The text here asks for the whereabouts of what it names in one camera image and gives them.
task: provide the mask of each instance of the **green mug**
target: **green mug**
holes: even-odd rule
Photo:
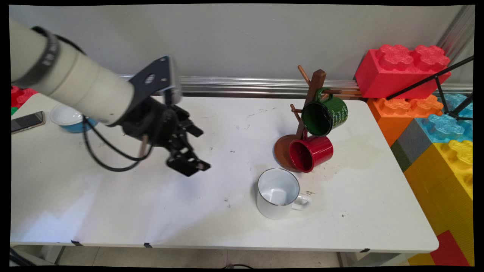
[[[306,129],[315,136],[326,136],[343,124],[348,118],[348,107],[345,102],[333,94],[321,100],[321,94],[330,88],[321,88],[316,92],[316,100],[302,108],[301,120]]]

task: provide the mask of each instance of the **red mug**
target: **red mug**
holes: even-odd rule
[[[289,145],[289,156],[294,166],[301,172],[309,173],[314,166],[320,165],[333,156],[333,144],[326,137],[308,138],[304,129],[303,140],[294,140]]]

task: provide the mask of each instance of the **mug handle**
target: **mug handle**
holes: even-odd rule
[[[304,141],[307,141],[307,128],[304,128],[304,130],[302,131],[302,137]]]
[[[304,210],[307,208],[307,206],[309,206],[309,204],[311,204],[311,201],[312,199],[310,196],[299,194],[298,198],[294,201],[294,203],[292,203],[292,208],[299,211]]]
[[[321,94],[325,91],[325,90],[331,90],[330,88],[319,88],[316,92],[316,102],[318,103],[322,103],[323,101],[321,101]],[[330,99],[333,98],[333,94],[332,93],[329,93],[329,96],[328,96],[328,99],[326,99],[325,101],[328,101]]]

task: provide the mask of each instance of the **blue bowl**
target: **blue bowl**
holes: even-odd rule
[[[97,120],[86,118],[93,127],[97,125]],[[50,112],[50,120],[68,132],[79,133],[84,130],[82,127],[82,113],[64,104],[58,104],[54,107]],[[90,129],[91,127],[86,124],[86,131]]]
[[[94,127],[97,125],[98,121],[91,119],[89,117],[86,117],[88,122]],[[82,120],[79,123],[73,124],[73,125],[67,125],[67,126],[60,126],[61,128],[67,130],[68,132],[72,133],[79,133],[82,132],[84,129],[82,128]],[[90,130],[91,127],[86,124],[86,131]]]

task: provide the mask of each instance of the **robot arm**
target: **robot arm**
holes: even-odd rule
[[[139,140],[170,152],[166,163],[190,176],[210,165],[197,158],[186,132],[203,134],[185,110],[175,64],[163,56],[125,81],[93,62],[73,43],[39,27],[28,29],[9,18],[11,82],[33,88],[106,126],[120,125]],[[165,95],[162,104],[150,95]]]

